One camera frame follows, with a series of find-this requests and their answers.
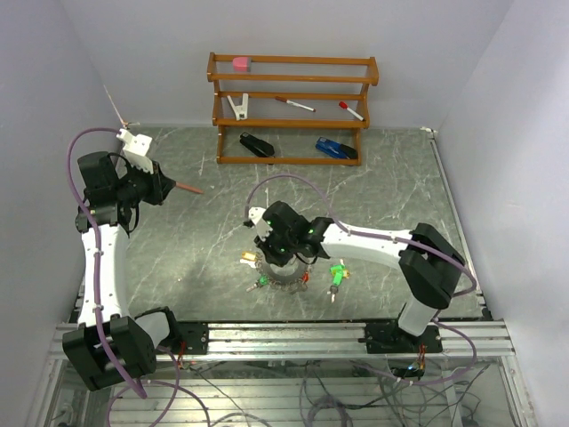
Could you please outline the metal key ring disc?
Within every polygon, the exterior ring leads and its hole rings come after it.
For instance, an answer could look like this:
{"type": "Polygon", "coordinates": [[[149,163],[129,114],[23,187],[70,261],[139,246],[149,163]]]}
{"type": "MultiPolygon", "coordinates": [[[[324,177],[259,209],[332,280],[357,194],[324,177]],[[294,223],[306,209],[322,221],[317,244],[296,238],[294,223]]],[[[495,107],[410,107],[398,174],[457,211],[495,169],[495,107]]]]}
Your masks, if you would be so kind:
{"type": "Polygon", "coordinates": [[[308,289],[308,282],[303,283],[301,278],[305,273],[310,273],[311,267],[296,259],[291,260],[284,267],[277,267],[260,259],[256,262],[255,269],[260,277],[268,278],[266,286],[275,290],[296,294],[308,289]]]}

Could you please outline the yellow tag key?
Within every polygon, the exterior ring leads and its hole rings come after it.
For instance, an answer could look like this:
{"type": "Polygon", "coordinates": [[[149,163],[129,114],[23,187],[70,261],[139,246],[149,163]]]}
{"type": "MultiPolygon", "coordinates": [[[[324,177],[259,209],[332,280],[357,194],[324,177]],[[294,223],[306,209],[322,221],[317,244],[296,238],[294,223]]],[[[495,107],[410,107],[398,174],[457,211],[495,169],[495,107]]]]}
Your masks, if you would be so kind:
{"type": "Polygon", "coordinates": [[[254,268],[257,262],[257,254],[247,251],[242,252],[240,257],[240,262],[243,264],[250,265],[254,268]]]}

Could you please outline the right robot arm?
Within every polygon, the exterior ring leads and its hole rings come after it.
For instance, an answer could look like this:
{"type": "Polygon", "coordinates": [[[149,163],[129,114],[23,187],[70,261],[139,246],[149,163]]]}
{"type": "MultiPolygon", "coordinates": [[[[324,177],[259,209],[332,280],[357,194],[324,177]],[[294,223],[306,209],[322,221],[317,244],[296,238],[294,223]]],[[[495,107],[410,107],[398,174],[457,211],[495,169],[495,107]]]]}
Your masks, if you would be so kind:
{"type": "Polygon", "coordinates": [[[268,208],[250,207],[246,215],[246,225],[256,232],[254,243],[269,265],[349,258],[400,270],[411,296],[391,338],[404,352],[422,343],[431,319],[448,308],[467,273],[464,258],[427,223],[412,230],[376,230],[328,217],[310,222],[281,201],[268,208]]]}

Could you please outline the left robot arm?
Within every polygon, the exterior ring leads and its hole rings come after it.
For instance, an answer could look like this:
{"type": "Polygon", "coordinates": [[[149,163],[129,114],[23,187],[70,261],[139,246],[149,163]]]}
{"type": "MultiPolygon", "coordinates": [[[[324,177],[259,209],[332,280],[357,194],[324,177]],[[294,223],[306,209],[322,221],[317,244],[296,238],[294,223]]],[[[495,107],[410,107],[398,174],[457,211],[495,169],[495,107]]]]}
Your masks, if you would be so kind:
{"type": "Polygon", "coordinates": [[[115,153],[97,151],[77,160],[84,194],[76,216],[84,256],[84,302],[77,328],[62,348],[91,391],[138,380],[156,370],[156,350],[180,346],[180,326],[167,307],[132,316],[126,301],[126,249],[140,219],[140,204],[160,205],[173,189],[153,162],[145,172],[128,165],[116,171],[115,153]]]}

